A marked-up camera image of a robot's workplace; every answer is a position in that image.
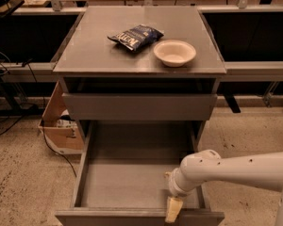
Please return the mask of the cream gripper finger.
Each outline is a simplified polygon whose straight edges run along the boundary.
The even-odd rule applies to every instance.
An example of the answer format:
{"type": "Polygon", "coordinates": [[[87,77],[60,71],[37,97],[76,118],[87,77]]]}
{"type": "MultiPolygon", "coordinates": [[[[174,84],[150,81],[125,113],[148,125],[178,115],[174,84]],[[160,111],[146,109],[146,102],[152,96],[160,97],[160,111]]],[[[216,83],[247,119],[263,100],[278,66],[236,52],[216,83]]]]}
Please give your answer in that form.
{"type": "Polygon", "coordinates": [[[166,223],[174,223],[180,210],[183,206],[183,201],[176,197],[169,197],[167,199],[167,210],[166,210],[166,223]]]}

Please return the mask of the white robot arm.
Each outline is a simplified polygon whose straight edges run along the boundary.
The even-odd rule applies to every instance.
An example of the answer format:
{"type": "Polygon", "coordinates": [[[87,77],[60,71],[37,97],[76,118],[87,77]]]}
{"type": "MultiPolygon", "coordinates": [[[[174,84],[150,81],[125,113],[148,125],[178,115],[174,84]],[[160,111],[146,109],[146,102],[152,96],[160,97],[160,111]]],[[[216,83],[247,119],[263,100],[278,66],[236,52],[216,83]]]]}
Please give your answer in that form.
{"type": "Polygon", "coordinates": [[[191,192],[205,182],[223,181],[281,192],[275,226],[283,226],[283,152],[222,158],[213,150],[185,156],[166,172],[171,196],[165,221],[174,223],[191,192]]]}

